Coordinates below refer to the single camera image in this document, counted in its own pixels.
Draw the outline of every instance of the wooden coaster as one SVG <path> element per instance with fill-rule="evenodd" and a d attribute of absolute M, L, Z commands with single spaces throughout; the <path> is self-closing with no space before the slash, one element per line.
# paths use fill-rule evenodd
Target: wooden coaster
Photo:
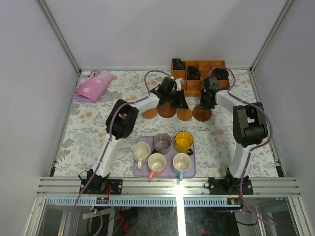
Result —
<path fill-rule="evenodd" d="M 158 106 L 157 112 L 163 118 L 171 118 L 176 114 L 176 108 L 172 107 L 169 102 L 165 102 L 163 105 Z"/>
<path fill-rule="evenodd" d="M 202 110 L 200 108 L 200 105 L 197 105 L 193 109 L 192 114 L 193 114 L 193 117 L 195 117 L 195 119 L 197 121 L 206 122 L 211 118 L 212 111 L 211 110 Z"/>
<path fill-rule="evenodd" d="M 177 109 L 177 117 L 182 121 L 188 121 L 192 118 L 191 109 Z"/>
<path fill-rule="evenodd" d="M 152 118 L 156 117 L 157 114 L 158 114 L 158 110 L 156 108 L 152 108 L 152 109 L 149 109 L 146 112 L 142 113 L 142 116 L 145 119 L 152 119 Z"/>

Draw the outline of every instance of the floral pattern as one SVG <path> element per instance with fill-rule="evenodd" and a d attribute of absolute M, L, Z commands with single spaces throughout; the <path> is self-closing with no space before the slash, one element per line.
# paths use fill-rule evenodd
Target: floral pattern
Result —
<path fill-rule="evenodd" d="M 105 121 L 116 101 L 120 98 L 132 101 L 146 95 L 143 82 L 146 71 L 109 72 L 115 77 L 98 102 L 74 102 L 63 144 L 58 153 L 54 176 L 78 176 L 82 171 L 92 168 L 108 139 Z M 232 92 L 244 100 L 254 102 L 255 96 L 247 71 L 237 70 L 234 73 L 236 85 Z M 149 74 L 147 77 L 149 88 L 154 88 L 163 78 L 164 74 L 161 73 Z M 199 97 L 186 97 L 186 101 L 192 110 L 199 104 Z M 132 149 L 139 136 L 153 136 L 160 132 L 175 136 L 183 130 L 190 132 L 194 137 L 195 177 L 224 176 L 236 147 L 232 133 L 232 114 L 221 106 L 216 106 L 212 112 L 213 116 L 208 122 L 199 122 L 194 117 L 189 121 L 181 121 L 176 115 L 172 118 L 162 118 L 158 114 L 153 119 L 144 119 L 139 115 L 133 132 L 122 143 L 117 153 L 111 168 L 111 176 L 133 177 Z M 253 153 L 249 176 L 278 176 L 270 146 L 264 146 Z"/>

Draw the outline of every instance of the white wall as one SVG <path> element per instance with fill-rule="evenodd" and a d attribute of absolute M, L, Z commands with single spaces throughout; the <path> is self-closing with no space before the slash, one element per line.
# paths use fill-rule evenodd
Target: white wall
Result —
<path fill-rule="evenodd" d="M 286 0 L 46 0 L 82 68 L 249 67 Z"/>
<path fill-rule="evenodd" d="M 21 235 L 76 74 L 35 0 L 0 2 L 0 235 Z"/>
<path fill-rule="evenodd" d="M 315 1 L 292 6 L 255 71 L 290 176 L 315 227 Z"/>

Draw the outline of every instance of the mug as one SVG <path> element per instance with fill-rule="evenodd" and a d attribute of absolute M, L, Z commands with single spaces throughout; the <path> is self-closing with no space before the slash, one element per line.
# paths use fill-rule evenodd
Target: mug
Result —
<path fill-rule="evenodd" d="M 189 132 L 182 131 L 175 136 L 175 148 L 178 152 L 187 153 L 189 156 L 193 155 L 192 143 L 193 137 Z"/>
<path fill-rule="evenodd" d="M 186 153 L 178 153 L 173 159 L 174 171 L 179 173 L 179 180 L 183 180 L 183 173 L 191 167 L 191 159 Z"/>
<path fill-rule="evenodd" d="M 141 169 L 143 163 L 148 162 L 151 155 L 151 148 L 147 143 L 140 142 L 133 147 L 133 158 L 138 161 L 138 169 Z"/>
<path fill-rule="evenodd" d="M 166 159 L 162 154 L 154 153 L 148 159 L 148 166 L 151 170 L 149 179 L 153 179 L 155 174 L 160 174 L 164 171 L 166 166 Z"/>
<path fill-rule="evenodd" d="M 165 155 L 169 152 L 172 145 L 172 139 L 168 134 L 165 133 L 159 133 L 154 136 L 153 138 L 153 146 L 154 150 L 153 153 L 160 153 L 162 155 Z"/>

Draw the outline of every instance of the folded pink fabric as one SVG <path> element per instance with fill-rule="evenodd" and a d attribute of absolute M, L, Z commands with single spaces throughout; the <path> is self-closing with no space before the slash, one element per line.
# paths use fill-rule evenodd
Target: folded pink fabric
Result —
<path fill-rule="evenodd" d="M 88 76 L 82 76 L 84 81 L 74 92 L 76 93 L 74 100 L 77 102 L 93 102 L 96 103 L 104 94 L 114 76 L 101 71 L 92 71 Z"/>

